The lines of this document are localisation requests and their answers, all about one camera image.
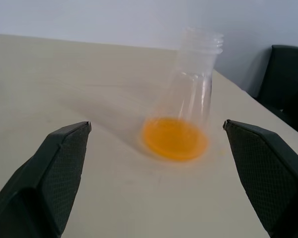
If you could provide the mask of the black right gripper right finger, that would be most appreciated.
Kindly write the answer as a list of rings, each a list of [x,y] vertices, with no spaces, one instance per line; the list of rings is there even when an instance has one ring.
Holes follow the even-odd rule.
[[[298,238],[298,154],[276,133],[227,119],[240,182],[270,238]]]

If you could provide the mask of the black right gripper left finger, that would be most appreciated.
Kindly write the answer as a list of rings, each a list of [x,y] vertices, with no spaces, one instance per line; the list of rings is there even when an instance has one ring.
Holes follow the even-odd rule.
[[[61,238],[86,154],[91,123],[50,133],[0,191],[0,238]]]

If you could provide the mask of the clear bottle with orange liquid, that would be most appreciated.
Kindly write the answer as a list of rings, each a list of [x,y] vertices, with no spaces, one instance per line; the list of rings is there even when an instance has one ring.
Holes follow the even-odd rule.
[[[142,128],[144,145],[158,156],[184,162],[207,150],[212,74],[223,43],[223,34],[186,29],[167,88]]]

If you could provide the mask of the black chair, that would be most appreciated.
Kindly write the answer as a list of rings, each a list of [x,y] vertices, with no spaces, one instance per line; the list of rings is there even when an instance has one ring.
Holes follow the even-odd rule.
[[[298,47],[272,46],[256,100],[298,132]]]

